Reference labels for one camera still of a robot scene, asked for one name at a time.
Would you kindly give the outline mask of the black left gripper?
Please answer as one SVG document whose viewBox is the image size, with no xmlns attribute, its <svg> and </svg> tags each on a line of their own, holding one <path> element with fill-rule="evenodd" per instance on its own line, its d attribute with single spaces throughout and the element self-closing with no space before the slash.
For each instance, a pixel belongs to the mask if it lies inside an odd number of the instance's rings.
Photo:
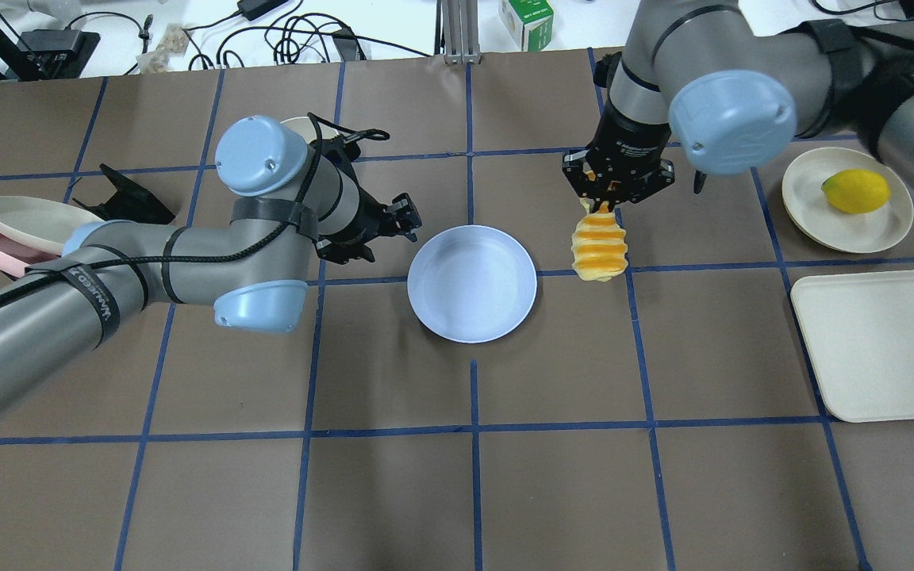
<svg viewBox="0 0 914 571">
<path fill-rule="evenodd" d="M 382 205 L 370 194 L 359 193 L 351 220 L 339 232 L 321 236 L 315 243 L 315 251 L 327 263 L 344 265 L 355 259 L 373 263 L 376 258 L 369 242 L 378 237 L 404 237 L 414 243 L 416 230 L 421 227 L 421 215 L 407 193 L 397 195 L 390 205 Z"/>
</svg>

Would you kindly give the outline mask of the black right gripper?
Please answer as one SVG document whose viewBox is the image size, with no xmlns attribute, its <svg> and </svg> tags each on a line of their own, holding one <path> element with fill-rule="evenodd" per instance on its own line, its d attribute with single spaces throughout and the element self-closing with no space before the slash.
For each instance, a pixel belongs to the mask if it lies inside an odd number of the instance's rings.
<svg viewBox="0 0 914 571">
<path fill-rule="evenodd" d="M 586 148 L 563 156 L 563 177 L 588 213 L 635 205 L 674 184 L 674 164 L 662 156 L 669 139 L 667 123 L 604 115 Z"/>
</svg>

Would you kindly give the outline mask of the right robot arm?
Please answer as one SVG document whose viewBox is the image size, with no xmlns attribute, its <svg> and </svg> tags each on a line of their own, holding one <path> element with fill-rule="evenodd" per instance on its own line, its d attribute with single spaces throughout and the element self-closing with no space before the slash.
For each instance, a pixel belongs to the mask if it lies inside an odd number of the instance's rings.
<svg viewBox="0 0 914 571">
<path fill-rule="evenodd" d="M 914 190 L 914 18 L 758 36 L 736 1 L 642 1 L 594 81 L 605 111 L 593 140 L 562 160 L 594 209 L 674 183 L 662 156 L 671 136 L 700 176 L 736 176 L 794 140 L 849 130 Z"/>
</svg>

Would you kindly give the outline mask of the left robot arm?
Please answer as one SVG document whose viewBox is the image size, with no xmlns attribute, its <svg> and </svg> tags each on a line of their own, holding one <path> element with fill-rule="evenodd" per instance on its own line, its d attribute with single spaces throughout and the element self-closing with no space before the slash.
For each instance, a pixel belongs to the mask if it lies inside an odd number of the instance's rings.
<svg viewBox="0 0 914 571">
<path fill-rule="evenodd" d="M 422 220 L 408 194 L 384 205 L 345 151 L 332 159 L 336 144 L 389 137 L 338 127 L 333 140 L 308 142 L 268 116 L 242 118 L 215 148 L 218 177 L 236 195 L 225 227 L 76 228 L 61 257 L 0 290 L 0 418 L 155 303 L 209 306 L 222 328 L 293 331 L 312 257 L 372 263 L 374 239 L 416 241 Z"/>
</svg>

